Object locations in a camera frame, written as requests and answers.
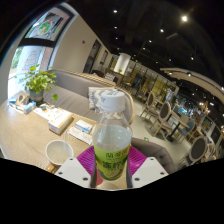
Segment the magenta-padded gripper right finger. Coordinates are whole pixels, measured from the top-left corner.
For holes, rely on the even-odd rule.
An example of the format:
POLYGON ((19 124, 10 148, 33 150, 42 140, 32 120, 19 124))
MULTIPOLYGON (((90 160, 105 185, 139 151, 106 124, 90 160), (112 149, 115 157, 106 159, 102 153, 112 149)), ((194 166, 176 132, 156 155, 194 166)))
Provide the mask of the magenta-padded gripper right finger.
POLYGON ((147 157, 130 147, 126 170, 128 188, 141 188, 167 175, 167 171, 155 157, 147 157))

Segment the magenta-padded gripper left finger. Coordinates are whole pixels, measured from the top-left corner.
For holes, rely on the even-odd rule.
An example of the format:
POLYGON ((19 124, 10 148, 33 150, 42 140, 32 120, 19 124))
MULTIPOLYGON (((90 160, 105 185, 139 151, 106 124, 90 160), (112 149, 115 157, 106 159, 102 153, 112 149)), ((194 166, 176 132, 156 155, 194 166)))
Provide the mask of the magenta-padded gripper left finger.
POLYGON ((95 188, 97 172, 94 147, 89 147, 75 158, 68 158, 55 175, 84 188, 95 188))

